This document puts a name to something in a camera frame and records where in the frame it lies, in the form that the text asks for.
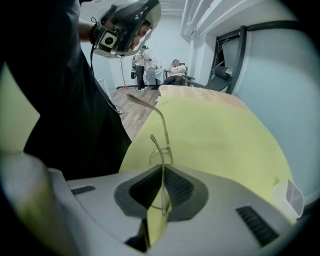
eyeglass temple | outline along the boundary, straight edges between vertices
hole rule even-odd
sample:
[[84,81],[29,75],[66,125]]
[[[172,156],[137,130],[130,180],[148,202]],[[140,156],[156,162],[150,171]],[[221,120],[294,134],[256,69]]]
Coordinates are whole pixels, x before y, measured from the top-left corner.
[[166,190],[165,190],[165,158],[164,154],[153,134],[150,135],[151,140],[154,142],[155,146],[159,150],[161,156],[161,165],[162,165],[162,179],[161,179],[161,211],[162,215],[165,216],[167,214],[166,207]]
[[127,98],[128,98],[129,101],[131,101],[133,103],[136,103],[136,104],[139,104],[139,105],[143,105],[143,106],[145,106],[145,107],[147,107],[149,109],[152,109],[152,110],[156,111],[161,116],[162,123],[163,123],[163,128],[164,128],[165,142],[166,142],[167,147],[170,147],[166,121],[165,121],[164,115],[161,113],[161,111],[159,109],[157,109],[156,107],[146,103],[145,101],[133,96],[132,94],[127,94]]

cable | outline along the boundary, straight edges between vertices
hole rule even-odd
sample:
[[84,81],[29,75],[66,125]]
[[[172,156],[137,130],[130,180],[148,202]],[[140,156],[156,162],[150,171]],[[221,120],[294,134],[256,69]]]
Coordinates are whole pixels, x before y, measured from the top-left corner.
[[[91,18],[91,21],[94,22],[94,23],[97,23],[97,20],[95,17],[92,17]],[[97,91],[98,93],[100,94],[100,96],[102,97],[102,99],[104,100],[105,103],[107,103],[107,105],[114,111],[116,112],[119,116],[120,115],[123,115],[125,113],[125,111],[123,110],[123,108],[117,106],[117,105],[114,105],[114,107],[109,103],[111,102],[111,100],[109,99],[106,99],[104,94],[106,94],[103,89],[101,88],[100,85],[98,85],[95,81],[95,72],[94,72],[94,66],[92,64],[92,60],[93,60],[93,55],[94,55],[94,49],[95,49],[95,46],[96,46],[96,39],[94,39],[94,42],[92,42],[92,47],[91,47],[91,52],[90,52],[90,71],[91,71],[91,79],[92,79],[92,82],[93,84],[95,85],[95,87],[97,88]]]

wooden floor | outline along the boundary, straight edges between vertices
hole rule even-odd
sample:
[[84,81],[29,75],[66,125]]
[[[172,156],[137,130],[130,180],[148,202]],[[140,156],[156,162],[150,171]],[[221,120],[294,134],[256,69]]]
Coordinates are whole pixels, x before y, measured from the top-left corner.
[[144,91],[138,91],[138,88],[129,87],[129,89],[118,89],[112,94],[112,103],[123,108],[125,112],[120,116],[121,121],[130,139],[133,140],[144,125],[152,110],[148,107],[129,101],[127,99],[127,94],[132,94],[150,105],[155,106],[156,99],[160,93],[158,90],[151,90],[151,87],[146,87]]

head-mounted camera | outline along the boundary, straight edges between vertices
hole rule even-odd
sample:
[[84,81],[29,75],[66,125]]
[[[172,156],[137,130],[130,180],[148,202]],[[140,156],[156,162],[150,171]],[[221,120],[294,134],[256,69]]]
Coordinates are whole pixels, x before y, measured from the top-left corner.
[[[110,59],[136,54],[149,39],[160,18],[159,0],[129,0],[120,6],[112,5],[97,23],[93,52]],[[110,19],[114,30],[104,26]],[[133,50],[130,46],[142,25],[147,25],[151,31],[147,33],[139,47]]]

chair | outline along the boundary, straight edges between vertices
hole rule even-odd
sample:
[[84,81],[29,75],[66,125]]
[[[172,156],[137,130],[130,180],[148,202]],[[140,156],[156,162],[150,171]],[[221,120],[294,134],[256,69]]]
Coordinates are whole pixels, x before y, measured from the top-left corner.
[[[168,70],[164,70],[164,72],[165,72],[165,78],[168,78]],[[185,67],[185,75],[187,75],[188,74],[188,67],[186,66]]]
[[208,90],[213,90],[213,91],[222,91],[224,88],[228,87],[231,85],[233,81],[233,77],[226,73],[226,70],[228,69],[227,66],[218,66],[214,70],[214,77],[207,83],[206,86],[199,84],[197,82],[191,81],[194,80],[194,77],[190,77],[187,75],[183,75],[186,79],[186,84],[187,86],[193,85],[194,87],[199,87],[199,88],[204,88]]

